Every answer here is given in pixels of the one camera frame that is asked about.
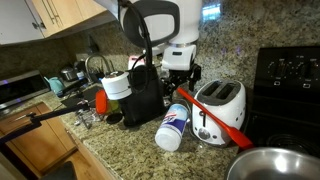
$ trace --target granite backsplash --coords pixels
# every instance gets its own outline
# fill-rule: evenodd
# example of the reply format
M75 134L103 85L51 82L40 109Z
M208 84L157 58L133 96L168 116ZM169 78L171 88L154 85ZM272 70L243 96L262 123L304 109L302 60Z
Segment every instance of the granite backsplash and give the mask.
M219 78L239 80L252 88L260 47L320 44L318 0L203 0L203 7L196 56L202 79L196 89ZM51 75L57 72L52 67L73 62L76 53L86 52L88 34L117 70L127 67L129 55L141 53L113 21L61 39L1 47L0 77L31 68Z

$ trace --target metal bowl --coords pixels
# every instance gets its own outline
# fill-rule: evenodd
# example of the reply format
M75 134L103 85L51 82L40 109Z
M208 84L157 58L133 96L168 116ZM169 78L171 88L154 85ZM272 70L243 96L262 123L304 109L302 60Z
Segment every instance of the metal bowl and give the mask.
M226 180L318 180L320 159L280 148L254 148L229 164Z

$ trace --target granite countertop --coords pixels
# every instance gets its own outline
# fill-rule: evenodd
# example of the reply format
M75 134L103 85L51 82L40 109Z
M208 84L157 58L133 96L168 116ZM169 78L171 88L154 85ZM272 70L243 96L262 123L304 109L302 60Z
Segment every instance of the granite countertop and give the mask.
M41 102L51 110L61 104L53 92L48 92L26 101L12 113ZM118 179L223 179L227 165L238 150L237 146L212 147L195 139L186 128L179 149L164 151L154 140L163 117L134 129L127 129L122 122L109 125L105 121L94 121L89 130L83 124L74 125L74 113L60 118Z

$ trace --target faucet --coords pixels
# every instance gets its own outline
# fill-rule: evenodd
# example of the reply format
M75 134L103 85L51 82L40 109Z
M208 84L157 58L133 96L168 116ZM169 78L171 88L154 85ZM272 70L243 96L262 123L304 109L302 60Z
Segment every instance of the faucet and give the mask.
M86 61L85 61L85 67L86 67L86 71L87 71L87 73L88 73L88 79L89 79L90 82L93 82L93 80L92 80L91 76L89 75L90 72L89 72L88 64L89 64L89 61L90 61L93 57L101 57L101 58L103 59L105 65L106 65L106 67L107 67L108 72L113 72L113 71L114 71L114 67L113 67L113 64L112 64L112 61L111 61L111 60L109 60L109 61L110 61L110 64L111 64L111 68L112 68L112 69L110 69L109 63L108 63L107 59L106 59L104 56L102 56L101 54L92 54L92 55L90 55L89 57L87 57L87 59L86 59Z

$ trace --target black stove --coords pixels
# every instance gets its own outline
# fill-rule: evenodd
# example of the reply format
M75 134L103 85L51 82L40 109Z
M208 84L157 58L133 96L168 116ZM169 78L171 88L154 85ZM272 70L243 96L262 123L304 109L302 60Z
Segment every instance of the black stove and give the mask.
M244 133L320 158L320 47L261 48Z

